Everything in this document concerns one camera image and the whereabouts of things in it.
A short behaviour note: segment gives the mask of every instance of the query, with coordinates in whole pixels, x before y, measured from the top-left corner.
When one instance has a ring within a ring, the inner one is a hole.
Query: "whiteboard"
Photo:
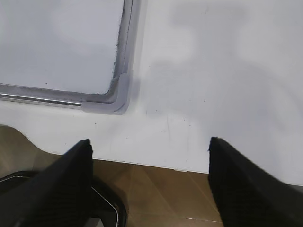
[[[0,0],[0,84],[105,94],[123,0]]]

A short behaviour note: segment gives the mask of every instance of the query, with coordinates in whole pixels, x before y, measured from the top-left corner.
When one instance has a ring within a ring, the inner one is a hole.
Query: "black plastic part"
[[[0,226],[82,227],[95,217],[104,227],[124,227],[125,206],[92,173],[92,148],[82,140],[41,173],[1,178]]]
[[[209,184],[225,227],[303,227],[303,193],[212,138]]]

